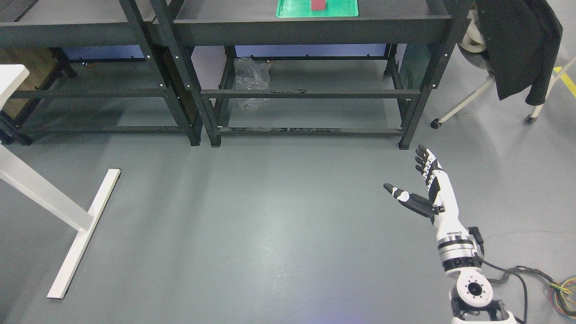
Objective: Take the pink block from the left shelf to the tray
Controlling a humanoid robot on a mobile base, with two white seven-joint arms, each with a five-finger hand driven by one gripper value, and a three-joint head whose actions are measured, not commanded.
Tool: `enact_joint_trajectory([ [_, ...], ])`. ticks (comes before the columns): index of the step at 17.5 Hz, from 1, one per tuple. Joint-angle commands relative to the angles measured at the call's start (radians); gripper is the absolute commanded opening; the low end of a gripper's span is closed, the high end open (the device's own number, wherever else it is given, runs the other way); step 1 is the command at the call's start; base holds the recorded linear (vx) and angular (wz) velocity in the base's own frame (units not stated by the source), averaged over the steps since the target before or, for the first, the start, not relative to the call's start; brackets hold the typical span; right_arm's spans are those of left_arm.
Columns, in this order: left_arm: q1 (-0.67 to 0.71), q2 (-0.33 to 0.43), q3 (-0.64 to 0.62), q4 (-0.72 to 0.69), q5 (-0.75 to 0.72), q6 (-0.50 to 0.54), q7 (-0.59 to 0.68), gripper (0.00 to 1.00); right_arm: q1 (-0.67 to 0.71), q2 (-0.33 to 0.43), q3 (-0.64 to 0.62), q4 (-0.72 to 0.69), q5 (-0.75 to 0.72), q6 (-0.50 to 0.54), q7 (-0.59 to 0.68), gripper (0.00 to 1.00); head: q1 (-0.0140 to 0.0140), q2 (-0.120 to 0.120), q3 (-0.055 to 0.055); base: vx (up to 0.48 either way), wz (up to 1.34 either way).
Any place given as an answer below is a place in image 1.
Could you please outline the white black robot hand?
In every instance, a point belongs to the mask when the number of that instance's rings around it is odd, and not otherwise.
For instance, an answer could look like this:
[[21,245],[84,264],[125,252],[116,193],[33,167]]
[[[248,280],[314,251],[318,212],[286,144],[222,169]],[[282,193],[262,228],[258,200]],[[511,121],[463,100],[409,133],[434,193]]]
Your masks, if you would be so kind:
[[428,197],[410,193],[390,183],[385,183],[383,188],[403,207],[430,219],[432,225],[437,228],[437,240],[457,234],[469,235],[468,230],[459,221],[459,208],[454,189],[440,160],[422,144],[419,144],[415,153],[415,168],[424,179]]

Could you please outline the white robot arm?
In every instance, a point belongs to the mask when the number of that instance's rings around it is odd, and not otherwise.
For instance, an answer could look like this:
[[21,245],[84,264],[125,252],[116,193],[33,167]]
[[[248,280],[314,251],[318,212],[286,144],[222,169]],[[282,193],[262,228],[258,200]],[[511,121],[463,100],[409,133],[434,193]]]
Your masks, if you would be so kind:
[[481,270],[483,238],[477,226],[467,234],[449,233],[438,242],[445,275],[453,279],[449,291],[452,324],[516,324],[504,302],[494,297],[488,278]]

